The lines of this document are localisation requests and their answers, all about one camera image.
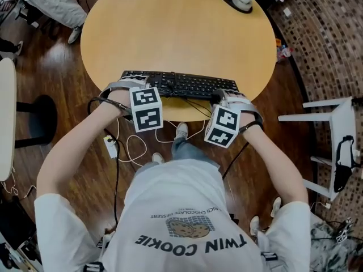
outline cookie graphic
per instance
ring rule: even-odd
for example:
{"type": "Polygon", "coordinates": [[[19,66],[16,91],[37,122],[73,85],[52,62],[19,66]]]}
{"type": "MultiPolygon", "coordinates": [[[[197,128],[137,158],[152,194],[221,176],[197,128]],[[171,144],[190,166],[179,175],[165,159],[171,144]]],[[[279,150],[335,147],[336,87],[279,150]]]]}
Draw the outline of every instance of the cookie graphic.
{"type": "Polygon", "coordinates": [[[209,227],[204,224],[192,224],[193,234],[189,236],[189,238],[203,238],[209,234],[209,227]]]}
{"type": "Polygon", "coordinates": [[[171,220],[169,225],[174,233],[179,236],[189,237],[194,232],[193,227],[190,224],[180,222],[178,220],[171,220]]]}

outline black keyboard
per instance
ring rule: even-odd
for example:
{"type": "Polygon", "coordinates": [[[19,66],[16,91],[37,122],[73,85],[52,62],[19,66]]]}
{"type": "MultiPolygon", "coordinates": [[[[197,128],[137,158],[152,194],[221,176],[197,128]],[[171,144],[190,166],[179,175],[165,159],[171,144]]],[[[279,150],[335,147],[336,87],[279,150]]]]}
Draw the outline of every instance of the black keyboard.
{"type": "Polygon", "coordinates": [[[122,77],[134,75],[149,76],[147,81],[152,87],[158,88],[159,94],[164,97],[210,100],[213,91],[218,88],[238,91],[234,80],[212,78],[202,75],[125,70],[122,77]]]}

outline black face mask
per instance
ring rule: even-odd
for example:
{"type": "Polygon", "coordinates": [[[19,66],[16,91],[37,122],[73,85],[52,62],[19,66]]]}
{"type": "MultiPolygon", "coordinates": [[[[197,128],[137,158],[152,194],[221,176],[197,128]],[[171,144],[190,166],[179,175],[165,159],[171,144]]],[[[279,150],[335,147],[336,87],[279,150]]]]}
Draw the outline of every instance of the black face mask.
{"type": "Polygon", "coordinates": [[[362,167],[362,164],[358,164],[358,163],[356,163],[354,161],[353,148],[352,148],[353,143],[354,143],[353,136],[348,135],[348,136],[343,137],[343,140],[340,141],[339,144],[338,144],[338,148],[337,148],[337,151],[336,151],[336,162],[335,162],[336,170],[335,170],[335,180],[334,180],[334,191],[336,193],[342,191],[345,188],[345,186],[346,186],[346,184],[348,182],[348,179],[352,175],[352,169],[354,167],[362,167]],[[351,144],[351,167],[346,166],[346,165],[342,165],[342,164],[339,163],[341,145],[346,141],[352,141],[352,144],[351,144]]]}

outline white pants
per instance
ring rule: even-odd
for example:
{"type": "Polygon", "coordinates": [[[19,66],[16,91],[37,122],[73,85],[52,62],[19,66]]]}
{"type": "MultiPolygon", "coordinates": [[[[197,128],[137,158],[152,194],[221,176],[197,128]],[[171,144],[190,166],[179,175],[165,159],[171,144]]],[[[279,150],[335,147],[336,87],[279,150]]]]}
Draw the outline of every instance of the white pants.
{"type": "Polygon", "coordinates": [[[86,21],[87,14],[77,0],[28,0],[27,2],[44,15],[69,28],[81,26],[86,21]]]}

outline forearm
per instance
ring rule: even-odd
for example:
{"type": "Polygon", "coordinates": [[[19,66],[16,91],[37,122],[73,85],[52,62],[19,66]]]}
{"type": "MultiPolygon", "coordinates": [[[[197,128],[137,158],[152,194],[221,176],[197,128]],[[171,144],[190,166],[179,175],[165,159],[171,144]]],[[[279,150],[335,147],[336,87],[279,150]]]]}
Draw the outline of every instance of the forearm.
{"type": "Polygon", "coordinates": [[[59,193],[74,176],[94,139],[120,115],[116,107],[103,103],[67,133],[44,160],[37,178],[37,196],[59,193]]]}
{"type": "Polygon", "coordinates": [[[272,184],[283,202],[308,202],[307,190],[299,170],[262,129],[252,126],[244,133],[244,137],[265,162],[272,184]]]}

